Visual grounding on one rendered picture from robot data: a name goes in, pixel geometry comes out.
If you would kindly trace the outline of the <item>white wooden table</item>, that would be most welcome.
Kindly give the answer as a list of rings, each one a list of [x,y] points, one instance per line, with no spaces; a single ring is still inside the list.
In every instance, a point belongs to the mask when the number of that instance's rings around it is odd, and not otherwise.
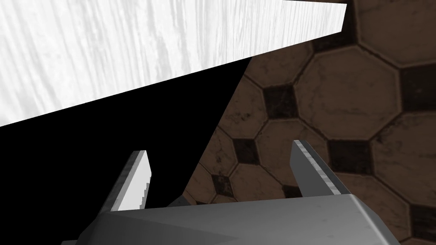
[[[340,32],[346,7],[0,0],[0,245],[77,239],[136,150],[167,206],[251,58]]]

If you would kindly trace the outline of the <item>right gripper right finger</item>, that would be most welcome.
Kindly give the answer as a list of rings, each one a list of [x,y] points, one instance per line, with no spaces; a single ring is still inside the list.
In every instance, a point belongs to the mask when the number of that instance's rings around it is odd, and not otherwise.
[[[350,194],[306,140],[293,141],[290,167],[303,197]]]

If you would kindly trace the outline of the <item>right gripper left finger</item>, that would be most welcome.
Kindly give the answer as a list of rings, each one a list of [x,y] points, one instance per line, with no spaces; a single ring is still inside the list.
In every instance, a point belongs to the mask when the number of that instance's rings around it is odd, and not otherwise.
[[[144,209],[151,177],[146,150],[133,151],[99,212]]]

